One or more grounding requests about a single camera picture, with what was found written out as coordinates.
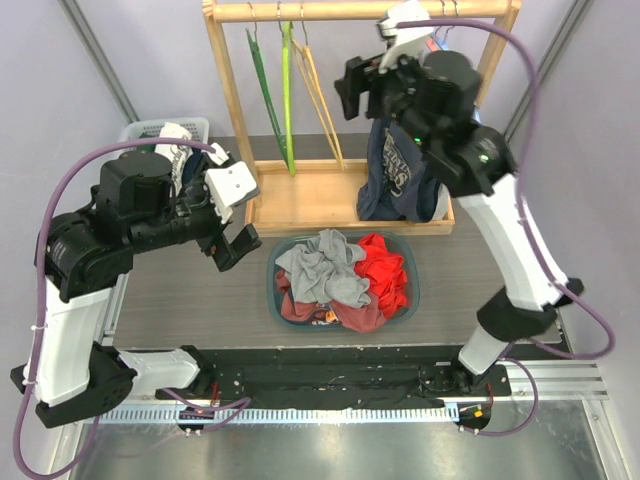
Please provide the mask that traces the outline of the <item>yellow hanger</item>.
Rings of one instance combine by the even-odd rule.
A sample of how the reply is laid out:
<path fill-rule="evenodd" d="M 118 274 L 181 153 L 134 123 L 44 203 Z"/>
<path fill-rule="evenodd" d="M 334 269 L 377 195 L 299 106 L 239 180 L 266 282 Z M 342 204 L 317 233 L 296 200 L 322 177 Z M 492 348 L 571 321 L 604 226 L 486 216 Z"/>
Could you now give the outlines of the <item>yellow hanger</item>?
<path fill-rule="evenodd" d="M 308 32 L 305 25 L 304 3 L 299 4 L 299 21 L 304 35 L 304 44 L 300 44 L 295 39 L 292 40 L 294 49 L 294 59 L 298 67 L 301 78 L 316 111 L 320 124 L 323 128 L 327 143 L 340 171 L 346 170 L 344 156 L 335 129 L 333 118 L 329 111 L 323 89 L 320 84 L 319 75 L 314 61 L 313 53 L 309 45 Z"/>

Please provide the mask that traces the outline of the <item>lime green hanger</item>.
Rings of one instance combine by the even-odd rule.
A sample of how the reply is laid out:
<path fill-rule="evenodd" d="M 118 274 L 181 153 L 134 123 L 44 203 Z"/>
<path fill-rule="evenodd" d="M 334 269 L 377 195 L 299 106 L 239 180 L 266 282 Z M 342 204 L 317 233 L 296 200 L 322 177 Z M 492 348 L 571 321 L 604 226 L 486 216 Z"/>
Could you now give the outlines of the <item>lime green hanger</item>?
<path fill-rule="evenodd" d="M 276 16 L 281 33 L 281 57 L 282 57 L 282 95 L 285 123 L 285 149 L 286 163 L 289 174 L 296 174 L 294 141 L 293 141 L 293 115 L 291 95 L 291 58 L 290 48 L 292 40 L 291 23 L 282 23 L 281 1 L 276 3 Z"/>

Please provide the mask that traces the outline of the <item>green plastic hanger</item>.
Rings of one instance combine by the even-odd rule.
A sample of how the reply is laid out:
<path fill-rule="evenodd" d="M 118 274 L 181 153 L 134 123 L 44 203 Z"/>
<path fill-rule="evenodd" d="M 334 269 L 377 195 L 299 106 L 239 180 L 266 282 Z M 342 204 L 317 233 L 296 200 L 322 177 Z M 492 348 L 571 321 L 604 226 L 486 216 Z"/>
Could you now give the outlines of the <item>green plastic hanger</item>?
<path fill-rule="evenodd" d="M 274 101 L 271 96 L 271 91 L 269 88 L 269 83 L 266 78 L 265 63 L 263 60 L 263 56 L 262 56 L 262 52 L 261 52 L 259 40 L 258 40 L 257 17 L 254 12 L 253 4 L 249 2 L 248 5 L 251 10 L 252 21 L 254 24 L 254 28 L 252 31 L 250 31 L 249 29 L 245 30 L 249 52 L 251 55 L 251 60 L 256 73 L 256 77 L 259 84 L 262 99 L 264 102 L 264 106 L 266 108 L 267 116 L 269 118 L 269 122 L 271 125 L 272 133 L 275 137 L 278 149 L 280 151 L 282 159 L 287 168 L 286 149 L 285 149 L 285 123 L 284 123 L 284 126 L 281 126 L 278 114 L 275 109 Z"/>

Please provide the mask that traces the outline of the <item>grey tank top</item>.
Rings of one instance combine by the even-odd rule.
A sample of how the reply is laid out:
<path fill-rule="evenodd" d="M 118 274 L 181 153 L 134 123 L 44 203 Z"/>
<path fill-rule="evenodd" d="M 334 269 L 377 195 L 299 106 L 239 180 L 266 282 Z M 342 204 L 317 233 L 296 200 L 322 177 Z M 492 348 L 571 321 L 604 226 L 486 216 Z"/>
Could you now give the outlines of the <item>grey tank top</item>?
<path fill-rule="evenodd" d="M 355 272 L 356 264 L 365 259 L 361 246 L 335 229 L 325 229 L 286 250 L 275 265 L 284 271 L 296 302 L 336 301 L 361 308 L 371 303 L 370 281 Z"/>

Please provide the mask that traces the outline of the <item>navy tank top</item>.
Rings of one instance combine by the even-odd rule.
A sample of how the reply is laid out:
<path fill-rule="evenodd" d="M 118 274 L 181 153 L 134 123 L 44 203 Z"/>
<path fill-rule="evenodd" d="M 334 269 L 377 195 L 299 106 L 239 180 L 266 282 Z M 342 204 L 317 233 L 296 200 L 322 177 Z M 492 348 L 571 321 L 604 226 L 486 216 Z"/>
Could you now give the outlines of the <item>navy tank top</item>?
<path fill-rule="evenodd" d="M 366 183 L 356 212 L 362 221 L 432 221 L 438 194 L 434 177 L 414 140 L 389 118 L 373 121 L 367 143 Z"/>

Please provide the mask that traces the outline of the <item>maroon graphic tank top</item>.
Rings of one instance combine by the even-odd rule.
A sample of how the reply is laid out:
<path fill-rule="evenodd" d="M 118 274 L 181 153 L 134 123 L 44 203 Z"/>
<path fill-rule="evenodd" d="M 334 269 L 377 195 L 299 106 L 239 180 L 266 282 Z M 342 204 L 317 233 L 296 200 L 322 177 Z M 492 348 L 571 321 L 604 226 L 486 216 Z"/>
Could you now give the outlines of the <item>maroon graphic tank top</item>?
<path fill-rule="evenodd" d="M 283 295 L 280 316 L 288 323 L 297 326 L 338 326 L 359 333 L 372 333 L 382 327 L 387 318 L 379 308 L 376 295 L 370 304 L 364 307 L 350 307 L 335 300 L 321 304 L 317 302 L 301 303 L 293 299 L 292 287 L 285 277 L 285 271 L 275 274 L 275 284 Z"/>

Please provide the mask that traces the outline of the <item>red tank top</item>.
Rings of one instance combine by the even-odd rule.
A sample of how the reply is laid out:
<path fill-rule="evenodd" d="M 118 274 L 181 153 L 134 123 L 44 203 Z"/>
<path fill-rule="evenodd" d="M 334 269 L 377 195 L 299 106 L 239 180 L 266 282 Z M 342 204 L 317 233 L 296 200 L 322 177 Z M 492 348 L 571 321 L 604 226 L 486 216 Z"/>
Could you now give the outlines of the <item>red tank top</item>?
<path fill-rule="evenodd" d="M 368 292 L 378 298 L 380 311 L 390 320 L 408 305 L 404 257 L 390 252 L 385 238 L 377 233 L 364 236 L 357 245 L 365 252 L 365 258 L 356 262 L 354 271 L 369 280 Z"/>

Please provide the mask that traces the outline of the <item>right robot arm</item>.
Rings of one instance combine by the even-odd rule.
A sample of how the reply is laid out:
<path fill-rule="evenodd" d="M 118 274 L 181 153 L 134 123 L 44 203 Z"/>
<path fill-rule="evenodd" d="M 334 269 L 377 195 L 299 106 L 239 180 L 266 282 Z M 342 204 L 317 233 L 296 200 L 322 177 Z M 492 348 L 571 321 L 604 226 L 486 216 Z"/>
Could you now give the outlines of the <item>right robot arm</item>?
<path fill-rule="evenodd" d="M 504 285 L 477 312 L 478 327 L 452 363 L 457 391 L 472 395 L 508 346 L 552 326 L 560 307 L 579 299 L 581 280 L 567 277 L 549 253 L 526 205 L 516 195 L 517 167 L 504 136 L 473 117 L 482 75 L 454 51 L 420 60 L 402 54 L 354 57 L 334 83 L 346 119 L 389 120 L 408 134 L 420 159 L 467 211 L 502 274 Z"/>

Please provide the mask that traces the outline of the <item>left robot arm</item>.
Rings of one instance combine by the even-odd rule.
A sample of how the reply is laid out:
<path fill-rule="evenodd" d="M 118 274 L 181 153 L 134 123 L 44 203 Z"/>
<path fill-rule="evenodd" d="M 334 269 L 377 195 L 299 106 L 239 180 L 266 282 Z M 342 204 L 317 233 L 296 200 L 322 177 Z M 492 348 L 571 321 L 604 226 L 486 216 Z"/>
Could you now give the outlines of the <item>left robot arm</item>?
<path fill-rule="evenodd" d="M 11 372 L 45 427 L 101 416 L 133 394 L 171 389 L 200 399 L 211 391 L 212 366 L 196 347 L 134 354 L 101 345 L 95 333 L 138 254 L 192 241 L 220 271 L 236 263 L 218 188 L 233 174 L 203 157 L 177 184 L 165 156 L 128 151 L 102 165 L 86 206 L 46 224 L 35 259 L 44 312 L 31 358 Z"/>

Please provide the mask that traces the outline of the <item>light blue hanger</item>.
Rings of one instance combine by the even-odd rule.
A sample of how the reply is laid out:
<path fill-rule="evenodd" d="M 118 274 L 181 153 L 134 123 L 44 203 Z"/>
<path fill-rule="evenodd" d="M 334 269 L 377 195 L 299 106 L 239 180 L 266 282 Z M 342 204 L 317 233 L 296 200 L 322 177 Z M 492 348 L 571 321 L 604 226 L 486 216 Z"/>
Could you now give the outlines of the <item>light blue hanger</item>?
<path fill-rule="evenodd" d="M 426 40 L 429 51 L 448 50 L 448 35 L 452 27 L 436 27 Z"/>

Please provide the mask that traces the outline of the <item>navy folded shirt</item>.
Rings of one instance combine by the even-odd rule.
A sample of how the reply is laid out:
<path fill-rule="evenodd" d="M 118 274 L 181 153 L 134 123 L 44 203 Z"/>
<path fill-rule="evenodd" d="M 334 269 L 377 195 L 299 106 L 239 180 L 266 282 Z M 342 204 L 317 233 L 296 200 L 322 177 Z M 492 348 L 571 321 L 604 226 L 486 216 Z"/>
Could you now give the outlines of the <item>navy folded shirt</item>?
<path fill-rule="evenodd" d="M 203 152 L 201 150 L 195 150 L 185 161 L 181 173 L 181 182 L 183 185 L 191 182 L 196 175 L 198 165 L 203 158 Z"/>

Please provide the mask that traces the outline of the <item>white plastic basket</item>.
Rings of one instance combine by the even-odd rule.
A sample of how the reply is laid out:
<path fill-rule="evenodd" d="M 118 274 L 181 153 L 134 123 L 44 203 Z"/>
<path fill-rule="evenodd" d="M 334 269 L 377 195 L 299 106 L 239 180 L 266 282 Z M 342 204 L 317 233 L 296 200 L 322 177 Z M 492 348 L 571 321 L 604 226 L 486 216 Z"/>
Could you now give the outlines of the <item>white plastic basket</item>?
<path fill-rule="evenodd" d="M 207 143 L 209 137 L 209 122 L 203 117 L 181 117 L 173 119 L 156 119 L 145 120 L 131 123 L 128 125 L 120 135 L 120 142 L 139 139 L 139 136 L 143 132 L 149 132 L 151 134 L 158 134 L 166 122 L 173 122 L 180 124 L 192 134 L 192 141 Z M 190 147 L 192 153 L 198 148 Z"/>

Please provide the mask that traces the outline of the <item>green folded shirt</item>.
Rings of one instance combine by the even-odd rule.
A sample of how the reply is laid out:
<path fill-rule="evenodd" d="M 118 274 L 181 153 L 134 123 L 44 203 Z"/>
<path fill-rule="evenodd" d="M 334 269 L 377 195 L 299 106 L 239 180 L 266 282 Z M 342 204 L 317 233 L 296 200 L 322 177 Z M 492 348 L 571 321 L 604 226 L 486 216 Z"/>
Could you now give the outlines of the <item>green folded shirt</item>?
<path fill-rule="evenodd" d="M 143 132 L 141 133 L 141 135 L 139 136 L 139 139 L 151 139 L 151 138 L 157 138 L 158 134 L 151 134 L 149 132 Z M 156 144 L 145 144 L 145 145 L 139 145 L 136 147 L 136 150 L 140 150 L 143 152 L 154 152 L 156 148 Z"/>

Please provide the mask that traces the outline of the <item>teal plastic tub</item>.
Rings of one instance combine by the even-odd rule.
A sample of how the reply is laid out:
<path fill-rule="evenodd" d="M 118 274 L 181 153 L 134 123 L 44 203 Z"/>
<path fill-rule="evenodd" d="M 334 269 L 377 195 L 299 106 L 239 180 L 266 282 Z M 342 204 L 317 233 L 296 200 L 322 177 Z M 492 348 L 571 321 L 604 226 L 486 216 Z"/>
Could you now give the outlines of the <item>teal plastic tub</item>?
<path fill-rule="evenodd" d="M 419 292 L 419 278 L 418 278 L 418 273 L 416 270 L 416 265 L 415 265 L 415 261 L 411 252 L 411 249 L 409 247 L 409 245 L 406 243 L 406 241 L 404 241 L 403 239 L 401 239 L 399 236 L 391 233 L 391 232 L 366 232 L 366 233 L 362 233 L 362 232 L 356 232 L 356 233 L 347 233 L 347 234 L 343 234 L 347 240 L 350 243 L 354 243 L 357 244 L 357 242 L 363 238 L 366 235 L 369 234 L 373 234 L 373 233 L 377 233 L 382 235 L 385 240 L 386 240 L 386 244 L 387 244 L 387 248 L 390 252 L 392 253 L 396 253 L 396 254 L 401 254 L 404 257 L 404 269 L 407 273 L 408 276 L 408 284 L 406 286 L 406 296 L 408 299 L 408 305 L 399 310 L 390 320 L 387 319 L 387 322 L 384 324 L 389 324 L 389 323 L 399 323 L 402 322 L 404 320 L 409 319 L 415 312 L 415 310 L 417 309 L 417 306 L 419 305 L 420 302 L 420 292 Z M 279 271 L 282 270 L 280 267 L 275 265 L 275 260 L 278 256 L 280 256 L 282 253 L 284 253 L 286 250 L 288 250 L 289 248 L 293 247 L 295 244 L 297 243 L 301 243 L 306 239 L 311 238 L 312 236 L 316 236 L 315 235 L 303 235 L 303 236 L 298 236 L 298 237 L 290 237 L 290 238 L 286 238 L 284 240 L 282 240 L 271 252 L 269 260 L 268 260 L 268 270 L 267 270 L 267 299 L 268 299 L 268 305 L 269 305 L 269 309 L 270 312 L 272 314 L 272 316 L 278 320 L 281 321 L 285 324 L 288 324 L 298 330 L 300 329 L 304 329 L 304 330 L 313 330 L 313 329 L 322 329 L 322 328 L 343 328 L 343 327 L 338 327 L 338 326 L 328 326 L 328 327 L 320 327 L 320 326 L 297 326 L 297 325 L 293 325 L 290 324 L 288 322 L 286 322 L 281 316 L 280 316 L 280 307 L 281 307 L 281 302 L 283 300 L 283 295 L 281 293 L 278 292 L 277 288 L 276 288 L 276 284 L 275 284 L 275 274 Z M 369 297 L 371 298 L 371 301 L 373 300 L 373 293 L 369 293 L 368 292 Z"/>

